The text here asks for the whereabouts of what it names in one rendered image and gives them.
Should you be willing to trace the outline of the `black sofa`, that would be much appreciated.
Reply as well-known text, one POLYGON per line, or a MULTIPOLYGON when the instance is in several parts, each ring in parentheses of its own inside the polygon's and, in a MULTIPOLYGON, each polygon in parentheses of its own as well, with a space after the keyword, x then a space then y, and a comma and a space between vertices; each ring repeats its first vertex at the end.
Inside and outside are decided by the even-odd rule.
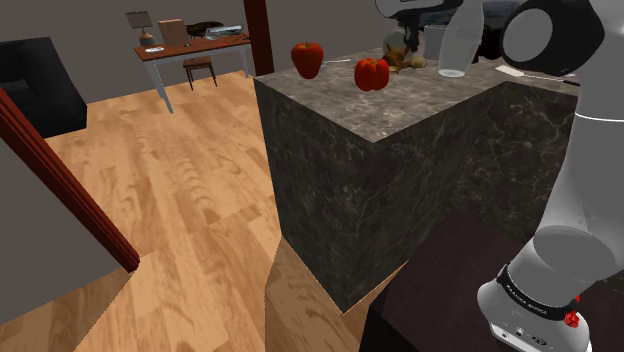
POLYGON ((0 42, 0 88, 43 138, 87 126, 87 105, 49 37, 0 42))

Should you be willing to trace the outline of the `clear glass bowl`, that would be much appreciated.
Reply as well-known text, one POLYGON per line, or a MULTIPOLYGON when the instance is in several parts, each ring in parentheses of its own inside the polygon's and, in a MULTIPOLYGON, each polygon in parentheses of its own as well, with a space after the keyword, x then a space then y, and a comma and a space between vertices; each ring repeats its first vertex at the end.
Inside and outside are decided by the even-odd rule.
POLYGON ((409 46, 405 43, 405 31, 402 28, 391 31, 382 44, 384 54, 390 51, 399 51, 407 54, 410 52, 409 46))

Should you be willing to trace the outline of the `red apple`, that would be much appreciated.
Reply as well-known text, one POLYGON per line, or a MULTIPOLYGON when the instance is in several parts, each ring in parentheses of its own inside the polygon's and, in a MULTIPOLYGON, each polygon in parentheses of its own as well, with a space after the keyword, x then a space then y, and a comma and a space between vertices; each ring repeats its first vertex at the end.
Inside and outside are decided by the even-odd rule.
POLYGON ((323 62, 323 48, 316 42, 302 42, 291 50, 291 59, 304 79, 314 79, 323 62))

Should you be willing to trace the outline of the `brown desk with white legs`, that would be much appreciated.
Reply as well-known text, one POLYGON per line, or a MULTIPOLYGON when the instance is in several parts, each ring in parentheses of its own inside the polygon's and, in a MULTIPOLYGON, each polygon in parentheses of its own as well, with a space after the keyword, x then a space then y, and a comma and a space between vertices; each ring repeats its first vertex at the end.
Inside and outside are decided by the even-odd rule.
POLYGON ((173 108, 167 96, 165 86, 160 77, 158 66, 165 63, 194 59, 205 55, 216 55, 228 52, 238 52, 241 57, 245 77, 249 77, 246 50, 251 48, 249 35, 243 32, 243 26, 232 35, 220 36, 219 38, 189 39, 187 44, 172 46, 167 44, 154 44, 151 46, 135 47, 134 50, 147 69, 151 81, 159 96, 165 101, 170 113, 173 108))

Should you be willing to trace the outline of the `red bell pepper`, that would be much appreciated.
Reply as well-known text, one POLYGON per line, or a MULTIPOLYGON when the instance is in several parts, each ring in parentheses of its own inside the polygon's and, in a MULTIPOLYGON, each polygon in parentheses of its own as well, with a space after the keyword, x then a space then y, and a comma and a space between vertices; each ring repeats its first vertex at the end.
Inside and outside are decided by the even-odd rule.
POLYGON ((379 91, 389 82, 389 66, 384 59, 366 58, 360 60, 354 70, 356 86, 365 92, 379 91))

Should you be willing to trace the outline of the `grey cup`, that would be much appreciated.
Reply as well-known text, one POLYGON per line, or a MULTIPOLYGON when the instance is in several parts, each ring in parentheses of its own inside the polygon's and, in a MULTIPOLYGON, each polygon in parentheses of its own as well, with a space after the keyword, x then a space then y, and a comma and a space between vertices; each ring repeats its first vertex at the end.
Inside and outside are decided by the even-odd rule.
POLYGON ((427 25, 424 27, 423 38, 425 40, 423 56, 429 60, 437 60, 446 32, 444 25, 427 25))

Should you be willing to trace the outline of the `brown wooden chair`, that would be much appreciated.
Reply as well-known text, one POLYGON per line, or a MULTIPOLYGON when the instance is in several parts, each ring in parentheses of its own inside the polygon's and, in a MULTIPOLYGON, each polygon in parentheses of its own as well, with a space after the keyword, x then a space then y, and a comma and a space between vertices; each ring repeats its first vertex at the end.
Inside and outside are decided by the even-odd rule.
MULTIPOLYGON (((170 45, 171 41, 175 44, 181 44, 182 27, 185 27, 185 31, 189 39, 196 39, 204 37, 209 28, 222 26, 222 23, 217 21, 204 21, 192 25, 185 25, 182 19, 171 19, 159 21, 158 26, 165 44, 170 45)), ((183 62, 183 68, 185 69, 191 89, 193 89, 194 82, 192 71, 197 69, 208 68, 211 72, 214 84, 217 84, 210 56, 187 59, 183 62)))

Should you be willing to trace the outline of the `clear glass vase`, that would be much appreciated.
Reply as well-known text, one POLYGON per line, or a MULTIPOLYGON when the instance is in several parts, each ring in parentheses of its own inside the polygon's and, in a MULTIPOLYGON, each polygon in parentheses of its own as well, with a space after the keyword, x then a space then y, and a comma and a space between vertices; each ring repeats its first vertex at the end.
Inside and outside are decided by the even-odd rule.
POLYGON ((437 70, 441 76, 463 77, 472 64, 484 29, 482 0, 463 0, 446 27, 437 70))

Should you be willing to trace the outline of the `dark red door frame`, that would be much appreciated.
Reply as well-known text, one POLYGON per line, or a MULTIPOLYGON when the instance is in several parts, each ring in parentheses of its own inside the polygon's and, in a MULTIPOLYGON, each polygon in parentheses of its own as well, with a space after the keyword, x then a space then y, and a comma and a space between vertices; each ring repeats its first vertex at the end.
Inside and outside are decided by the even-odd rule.
POLYGON ((257 76, 274 72, 266 0, 243 0, 257 76))
POLYGON ((0 87, 0 138, 128 272, 140 256, 0 87))

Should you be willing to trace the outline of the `brown dog figure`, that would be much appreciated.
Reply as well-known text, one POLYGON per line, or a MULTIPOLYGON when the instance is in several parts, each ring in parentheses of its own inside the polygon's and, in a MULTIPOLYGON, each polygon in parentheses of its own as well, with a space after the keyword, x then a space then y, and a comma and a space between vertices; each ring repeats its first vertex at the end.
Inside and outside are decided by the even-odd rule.
POLYGON ((389 43, 386 43, 385 46, 386 53, 384 54, 383 59, 388 63, 389 71, 391 73, 399 73, 402 69, 406 68, 418 69, 427 66, 424 57, 407 57, 407 54, 409 53, 409 48, 407 46, 399 49, 394 48, 389 43))

